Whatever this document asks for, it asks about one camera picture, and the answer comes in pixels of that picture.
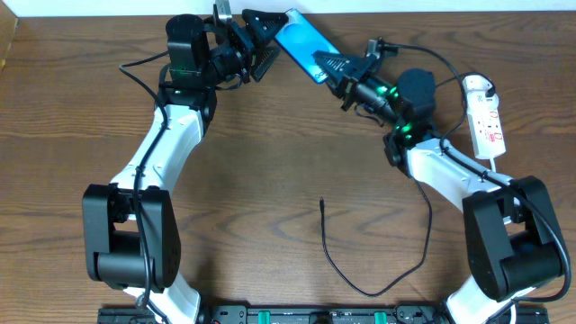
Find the power plug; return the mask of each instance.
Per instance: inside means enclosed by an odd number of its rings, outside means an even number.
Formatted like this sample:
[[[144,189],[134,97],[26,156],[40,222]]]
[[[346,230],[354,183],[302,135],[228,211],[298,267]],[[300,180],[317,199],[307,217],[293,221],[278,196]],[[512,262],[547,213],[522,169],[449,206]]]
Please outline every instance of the power plug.
[[[500,100],[491,81],[483,76],[467,76],[463,86],[468,99],[467,113],[474,155],[478,159],[489,159],[493,164],[494,158],[506,152],[498,114]]]

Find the green led light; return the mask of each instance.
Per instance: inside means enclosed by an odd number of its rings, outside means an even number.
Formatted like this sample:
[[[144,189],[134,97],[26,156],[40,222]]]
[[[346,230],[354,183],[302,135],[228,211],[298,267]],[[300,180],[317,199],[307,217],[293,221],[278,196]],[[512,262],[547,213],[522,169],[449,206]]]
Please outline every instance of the green led light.
[[[406,126],[402,127],[402,132],[407,132],[410,131],[412,129],[412,125],[411,124],[406,124]]]
[[[376,92],[378,93],[378,95],[384,95],[386,93],[386,90],[388,90],[388,88],[385,86],[379,86],[376,88]]]
[[[388,93],[388,96],[391,96],[392,99],[397,99],[400,95],[397,92],[398,87],[393,87],[392,89],[390,89],[390,92]]]

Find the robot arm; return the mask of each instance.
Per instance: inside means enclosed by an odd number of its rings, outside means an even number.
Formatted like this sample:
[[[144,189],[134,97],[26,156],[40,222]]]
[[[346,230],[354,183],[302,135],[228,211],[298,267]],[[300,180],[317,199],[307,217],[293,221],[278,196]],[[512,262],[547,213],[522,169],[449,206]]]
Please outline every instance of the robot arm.
[[[171,63],[160,72],[157,106],[148,135],[110,184],[90,184],[84,194],[88,274],[137,299],[149,283],[148,307],[157,321],[195,324],[199,316],[200,295],[178,271],[181,244],[170,201],[177,178],[212,121],[215,91],[237,88],[250,77],[259,82],[280,52],[267,45],[288,20],[284,13],[252,10],[244,10],[242,18],[246,27],[231,20],[227,1],[217,0],[212,17],[202,20],[183,14],[170,19],[166,33]],[[209,48],[206,32],[215,34],[215,49]],[[167,71],[170,82],[164,81]],[[218,87],[235,77],[239,78],[236,85]],[[135,210],[137,205],[142,213]],[[140,244],[141,233],[114,227],[114,223],[138,217],[148,251]],[[151,277],[144,271],[146,257]]]
[[[343,110],[357,104],[392,125],[383,138],[391,166],[430,185],[463,212],[472,277],[448,298],[446,316],[456,324],[482,324],[513,299],[558,276],[566,275],[566,286],[570,261],[567,254],[562,257],[565,245],[544,184],[532,176],[515,180],[492,172],[452,147],[432,120],[436,109],[432,73],[413,68],[395,85],[376,76],[383,60],[402,48],[423,50],[446,61],[428,49],[382,39],[370,40],[364,57],[318,51],[314,58],[326,72],[332,94],[343,99]],[[481,85],[464,81],[463,97],[486,90],[481,99],[497,105],[494,86],[481,80]],[[524,223],[526,230],[510,237],[505,228],[510,222]]]

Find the green connector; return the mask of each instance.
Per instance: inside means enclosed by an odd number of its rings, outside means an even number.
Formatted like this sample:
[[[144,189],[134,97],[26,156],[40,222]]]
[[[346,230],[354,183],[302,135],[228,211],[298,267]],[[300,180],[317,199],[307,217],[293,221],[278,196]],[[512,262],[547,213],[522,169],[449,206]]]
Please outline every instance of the green connector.
[[[388,321],[386,320],[386,313],[377,311],[374,313],[374,324],[386,324]]]
[[[270,311],[260,311],[258,313],[258,324],[270,324]]]

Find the black motor joint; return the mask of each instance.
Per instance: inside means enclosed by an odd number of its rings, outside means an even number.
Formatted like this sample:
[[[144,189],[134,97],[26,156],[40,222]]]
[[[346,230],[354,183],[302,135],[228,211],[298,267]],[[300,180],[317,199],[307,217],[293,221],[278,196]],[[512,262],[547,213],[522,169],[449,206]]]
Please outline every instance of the black motor joint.
[[[166,104],[188,105],[200,111],[204,130],[216,110],[215,91],[238,88],[250,82],[250,77],[259,82],[280,53],[268,44],[288,22],[285,13],[244,10],[242,19],[245,27],[240,27],[231,15],[223,16],[215,4],[214,15],[206,19],[181,14],[166,24],[170,64],[160,74],[159,95]],[[212,49],[209,32],[216,40]],[[165,81],[167,71],[171,81]],[[235,85],[218,86],[235,78]]]

